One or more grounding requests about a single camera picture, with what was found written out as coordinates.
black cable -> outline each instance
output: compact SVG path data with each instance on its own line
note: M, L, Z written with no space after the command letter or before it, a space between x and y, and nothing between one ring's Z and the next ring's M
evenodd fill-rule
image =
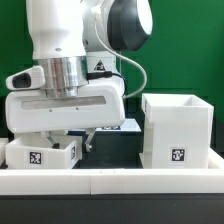
M111 78L112 76L116 76L116 77L119 77L123 80L124 82L124 93L122 96L126 95L127 93L127 88L128 88L128 84L127 84L127 81L125 80L125 78L120 75L120 74L117 74L117 73L112 73L112 72L109 72L109 71L105 71L105 72L92 72L92 73L87 73L86 74L86 77L87 77L87 80L94 80L94 79L100 79L100 78Z

green wall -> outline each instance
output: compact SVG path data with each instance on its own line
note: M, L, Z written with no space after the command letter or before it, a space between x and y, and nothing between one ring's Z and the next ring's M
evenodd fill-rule
M147 71L144 92L196 94L224 122L224 1L152 0L154 27L146 45L127 53ZM0 1L0 96L7 76L32 66L25 0ZM129 91L140 74L123 63Z

white box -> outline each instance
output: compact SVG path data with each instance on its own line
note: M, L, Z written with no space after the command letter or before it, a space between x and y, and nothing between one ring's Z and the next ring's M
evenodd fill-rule
M207 168L213 107L194 95L143 94L144 168Z
M40 134L23 134L5 146L8 169L69 169L82 158L81 137L51 136L59 149Z
M0 166L5 160L5 145L8 143L7 138L0 138Z

white tray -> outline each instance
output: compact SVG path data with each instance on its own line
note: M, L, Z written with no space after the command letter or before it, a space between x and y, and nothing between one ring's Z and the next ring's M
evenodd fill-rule
M224 193L224 160L209 169L0 170L0 195Z

open white box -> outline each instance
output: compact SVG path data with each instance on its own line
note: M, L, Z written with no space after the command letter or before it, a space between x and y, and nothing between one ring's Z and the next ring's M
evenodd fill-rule
M194 95L143 94L144 168L207 168L213 106Z

